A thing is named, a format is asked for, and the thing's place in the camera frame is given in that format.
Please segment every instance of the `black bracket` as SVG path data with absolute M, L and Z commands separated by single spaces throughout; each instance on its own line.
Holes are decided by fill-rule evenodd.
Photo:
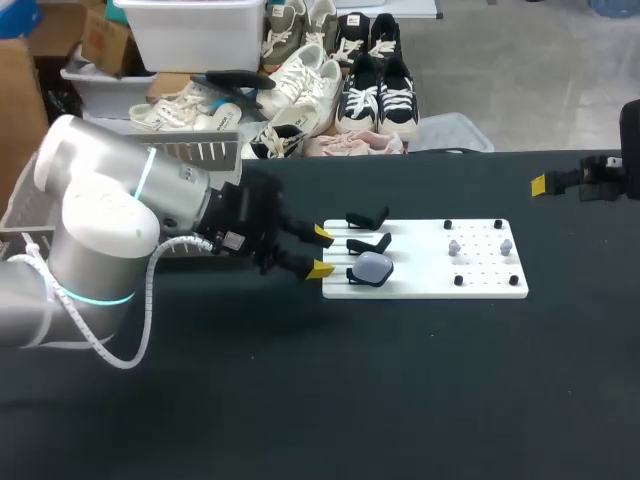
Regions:
M 374 252 L 382 255 L 389 245 L 391 245 L 390 233 L 385 233 L 377 245 L 371 245 L 370 243 L 361 242 L 360 240 L 347 240 L 347 250 L 349 250 L 349 255 L 360 255 L 364 252 Z
M 364 215 L 360 215 L 358 213 L 347 213 L 345 215 L 345 220 L 349 224 L 349 227 L 355 225 L 357 228 L 375 232 L 382 226 L 382 224 L 388 217 L 389 207 L 384 207 L 378 212 L 378 215 L 376 215 L 375 218 L 365 217 Z

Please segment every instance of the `black tablecloth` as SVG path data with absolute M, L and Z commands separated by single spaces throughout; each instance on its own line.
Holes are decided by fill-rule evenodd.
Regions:
M 532 178 L 584 155 L 260 164 L 313 220 L 385 204 L 392 218 L 506 218 L 529 296 L 324 300 L 286 272 L 165 271 L 139 368 L 0 354 L 0 475 L 639 478 L 640 202 L 530 197 Z

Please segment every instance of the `white plastic bin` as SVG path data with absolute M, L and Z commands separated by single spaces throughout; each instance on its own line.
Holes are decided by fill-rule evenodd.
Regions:
M 105 74 L 85 75 L 79 64 L 69 63 L 60 70 L 60 76 L 69 80 L 84 104 L 84 111 L 97 118 L 129 119 L 129 108 L 147 103 L 147 90 L 155 75 L 149 77 L 123 77 L 117 79 Z
M 265 0 L 114 0 L 147 70 L 203 73 L 260 64 Z

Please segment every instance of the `black and white sneaker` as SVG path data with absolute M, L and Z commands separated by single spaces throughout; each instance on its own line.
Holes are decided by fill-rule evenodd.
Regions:
M 336 52 L 331 54 L 331 58 L 340 64 L 343 75 L 349 73 L 358 55 L 367 53 L 370 24 L 369 17 L 358 12 L 338 18 Z
M 413 78 L 399 55 L 391 57 L 380 78 L 380 119 L 378 132 L 397 133 L 403 142 L 418 133 L 418 100 Z
M 242 147 L 243 159 L 287 158 L 315 130 L 320 119 L 313 105 L 294 105 L 278 113 Z
M 400 26 L 390 13 L 379 15 L 373 22 L 369 55 L 376 59 L 381 68 L 384 68 L 391 57 L 402 56 Z
M 347 76 L 336 111 L 338 133 L 375 132 L 378 119 L 376 65 L 367 55 L 356 58 Z

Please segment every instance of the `sneaker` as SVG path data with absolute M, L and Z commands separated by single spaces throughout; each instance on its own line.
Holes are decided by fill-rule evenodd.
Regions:
M 404 142 L 418 133 L 418 100 L 413 78 L 400 56 L 391 57 L 380 78 L 378 132 L 400 135 Z
M 397 133 L 380 135 L 365 130 L 335 137 L 320 136 L 307 140 L 305 157 L 355 157 L 361 155 L 401 155 L 404 145 Z
M 353 63 L 336 112 L 338 133 L 375 131 L 378 121 L 378 80 L 373 59 L 360 55 Z
M 262 67 L 267 72 L 277 70 L 300 48 L 306 15 L 304 0 L 286 0 L 284 5 L 269 6 L 267 39 L 262 43 Z
M 338 14 L 333 0 L 316 0 L 304 25 L 302 44 L 317 43 L 329 55 L 335 51 Z
M 262 105 L 262 114 L 272 119 L 281 110 L 290 107 L 307 85 L 308 70 L 318 71 L 324 63 L 324 49 L 310 43 L 298 49 L 269 78 L 276 82 L 273 90 L 260 90 L 256 101 Z
M 282 110 L 249 143 L 242 147 L 243 159 L 287 158 L 318 125 L 313 105 L 295 105 Z
M 338 19 L 336 53 L 331 58 L 340 63 L 342 74 L 347 75 L 353 62 L 369 49 L 369 25 L 371 20 L 362 13 L 343 15 Z
M 334 111 L 340 91 L 342 90 L 342 72 L 335 60 L 327 61 L 320 71 L 309 70 L 307 87 L 300 94 L 295 105 L 310 103 L 316 107 L 319 123 L 311 136 L 320 135 L 327 131 L 334 118 Z
M 129 109 L 133 126 L 160 132 L 232 130 L 241 116 L 240 107 L 232 103 L 220 107 L 213 116 L 201 113 L 195 104 L 178 104 L 165 99 L 154 105 L 134 105 Z
M 400 26 L 390 13 L 379 15 L 373 22 L 369 55 L 376 59 L 381 68 L 394 55 L 402 56 Z

